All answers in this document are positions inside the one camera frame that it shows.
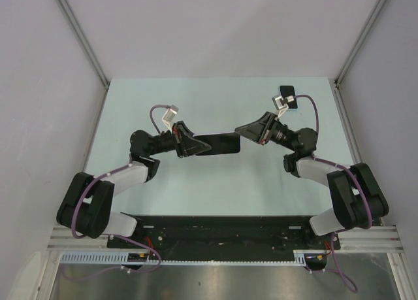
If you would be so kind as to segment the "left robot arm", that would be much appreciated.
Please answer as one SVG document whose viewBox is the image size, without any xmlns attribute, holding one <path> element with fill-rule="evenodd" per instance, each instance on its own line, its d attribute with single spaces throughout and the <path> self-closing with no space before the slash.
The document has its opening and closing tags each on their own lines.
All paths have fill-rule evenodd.
<svg viewBox="0 0 418 300">
<path fill-rule="evenodd" d="M 113 235 L 121 236 L 132 248 L 140 246 L 144 231 L 137 227 L 135 218 L 112 211 L 114 196 L 156 175 L 160 161 L 152 158 L 155 154 L 175 151 L 179 158 L 184 158 L 211 150 L 211 146 L 194 137 L 183 122 L 177 122 L 170 131 L 155 136 L 143 130 L 135 131 L 130 143 L 127 165 L 99 176 L 79 172 L 73 177 L 56 220 L 69 228 L 74 238 Z"/>
</svg>

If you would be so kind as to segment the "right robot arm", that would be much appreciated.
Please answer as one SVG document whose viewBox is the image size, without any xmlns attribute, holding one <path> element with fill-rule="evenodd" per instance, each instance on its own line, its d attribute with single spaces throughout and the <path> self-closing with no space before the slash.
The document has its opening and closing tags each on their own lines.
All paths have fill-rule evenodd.
<svg viewBox="0 0 418 300">
<path fill-rule="evenodd" d="M 369 229 L 373 221 L 389 213 L 388 202 L 365 163 L 347 167 L 314 155 L 318 133 L 311 128 L 289 129 L 279 118 L 266 112 L 258 120 L 234 131 L 260 145 L 274 142 L 292 151 L 283 157 L 285 172 L 326 186 L 332 208 L 312 216 L 301 232 L 302 243 L 317 248 L 325 235 L 353 228 Z"/>
</svg>

